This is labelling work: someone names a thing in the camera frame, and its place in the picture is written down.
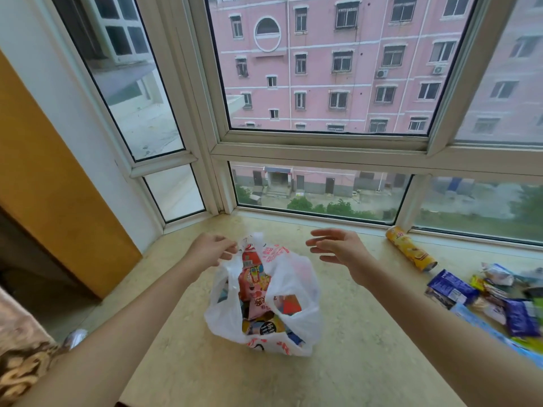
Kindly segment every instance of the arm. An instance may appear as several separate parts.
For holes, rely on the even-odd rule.
[[[17,407],[114,406],[187,287],[236,252],[235,242],[200,234],[177,264],[64,356]]]
[[[306,242],[366,287],[467,406],[539,405],[543,373],[529,360],[387,273],[358,235],[314,230]]]

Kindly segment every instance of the circular white window frame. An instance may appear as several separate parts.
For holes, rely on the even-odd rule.
[[[264,20],[265,18],[271,18],[272,20],[275,21],[275,24],[277,25],[277,28],[279,29],[279,33],[270,33],[270,34],[260,34],[260,35],[257,35],[256,34],[256,29],[258,28],[258,25],[260,24],[260,22],[262,20]],[[255,24],[255,28],[253,30],[253,36],[255,38],[255,43],[256,43],[256,46],[258,48],[260,48],[263,52],[265,53],[271,53],[272,51],[276,50],[277,47],[279,47],[279,44],[281,43],[281,26],[279,25],[279,23],[277,22],[277,20],[272,17],[272,16],[263,16],[263,17],[260,17],[257,21],[256,21],[256,24]],[[264,39],[264,38],[275,38],[277,37],[277,44],[275,44],[275,47],[267,50],[265,48],[262,48],[260,46],[260,44],[258,43],[258,40],[259,39]]]

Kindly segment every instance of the person's right arm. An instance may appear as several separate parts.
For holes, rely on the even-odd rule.
[[[543,404],[543,372],[531,361],[385,271],[356,233],[324,228],[311,234],[311,252],[346,266],[467,406]]]

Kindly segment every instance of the person's left hand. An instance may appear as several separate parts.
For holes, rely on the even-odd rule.
[[[180,260],[183,267],[194,269],[198,278],[200,273],[209,267],[219,265],[219,259],[231,260],[232,254],[237,253],[237,243],[223,235],[201,233],[192,242],[188,251]]]

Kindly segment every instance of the purple snack package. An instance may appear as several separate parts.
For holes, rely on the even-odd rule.
[[[539,322],[530,300],[506,300],[506,324],[512,337],[539,337]]]
[[[438,294],[441,303],[449,309],[455,303],[469,306],[479,296],[478,289],[460,280],[447,270],[442,270],[437,276],[432,278],[428,283],[428,287],[429,289],[427,289],[426,294],[433,295],[434,297]]]

